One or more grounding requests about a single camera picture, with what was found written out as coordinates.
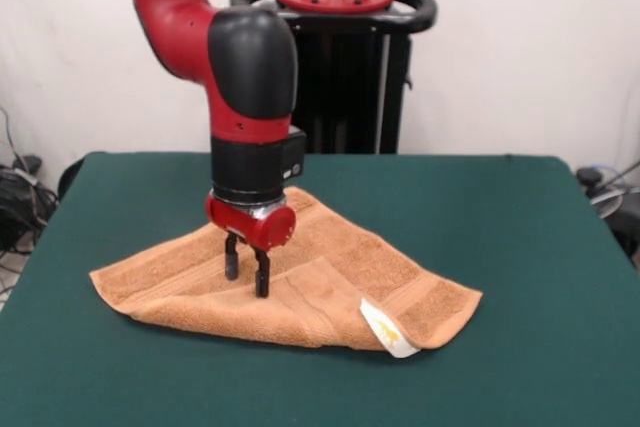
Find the towel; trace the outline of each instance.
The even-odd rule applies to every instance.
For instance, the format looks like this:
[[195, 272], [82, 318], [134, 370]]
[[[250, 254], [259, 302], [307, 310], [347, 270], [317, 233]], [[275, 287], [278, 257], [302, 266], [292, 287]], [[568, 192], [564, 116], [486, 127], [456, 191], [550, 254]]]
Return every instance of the towel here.
[[407, 344], [396, 357], [442, 347], [474, 315], [480, 291], [422, 268], [304, 190], [286, 194], [297, 227], [270, 252], [268, 298], [255, 296], [248, 246], [238, 244], [238, 279], [225, 278], [226, 233], [212, 224], [91, 272], [98, 295], [121, 314], [170, 329], [394, 355], [394, 344]]

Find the green table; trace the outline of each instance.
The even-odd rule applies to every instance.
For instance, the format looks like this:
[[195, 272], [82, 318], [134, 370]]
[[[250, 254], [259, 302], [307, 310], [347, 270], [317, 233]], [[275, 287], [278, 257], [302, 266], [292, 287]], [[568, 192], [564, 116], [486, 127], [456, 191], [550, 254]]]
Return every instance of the green table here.
[[95, 154], [0, 313], [2, 425], [640, 425], [640, 284], [552, 158], [310, 156], [298, 185], [485, 293], [404, 361], [135, 323], [87, 273], [206, 222], [209, 159]]

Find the white wall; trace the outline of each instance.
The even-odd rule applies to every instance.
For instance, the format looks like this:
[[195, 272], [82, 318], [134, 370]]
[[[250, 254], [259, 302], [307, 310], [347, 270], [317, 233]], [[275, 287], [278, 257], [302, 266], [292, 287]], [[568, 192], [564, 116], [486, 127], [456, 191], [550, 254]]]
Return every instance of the white wall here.
[[[402, 152], [640, 156], [640, 0], [437, 1], [414, 41]], [[204, 92], [160, 67], [131, 0], [0, 6], [0, 103], [49, 183], [93, 150], [208, 149]]]

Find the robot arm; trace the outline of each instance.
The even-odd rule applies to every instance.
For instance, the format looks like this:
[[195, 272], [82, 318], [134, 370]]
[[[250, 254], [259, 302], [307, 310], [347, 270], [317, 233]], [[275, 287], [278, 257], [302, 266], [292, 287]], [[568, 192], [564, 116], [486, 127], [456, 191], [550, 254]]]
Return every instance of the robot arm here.
[[208, 0], [134, 0], [158, 61], [207, 92], [212, 191], [207, 214], [226, 230], [227, 277], [238, 275], [236, 241], [256, 251], [257, 295], [268, 295], [267, 252], [295, 228], [284, 181], [302, 173], [305, 136], [292, 128], [297, 57], [287, 23], [253, 7]]

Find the white label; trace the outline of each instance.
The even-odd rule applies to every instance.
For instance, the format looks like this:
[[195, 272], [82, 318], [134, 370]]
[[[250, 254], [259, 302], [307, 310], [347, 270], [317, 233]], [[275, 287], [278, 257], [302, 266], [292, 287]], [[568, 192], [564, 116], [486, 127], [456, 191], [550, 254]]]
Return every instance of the white label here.
[[380, 343], [395, 358], [405, 359], [420, 352], [420, 349], [416, 349], [409, 343], [384, 312], [376, 309], [365, 299], [360, 302], [360, 312]]

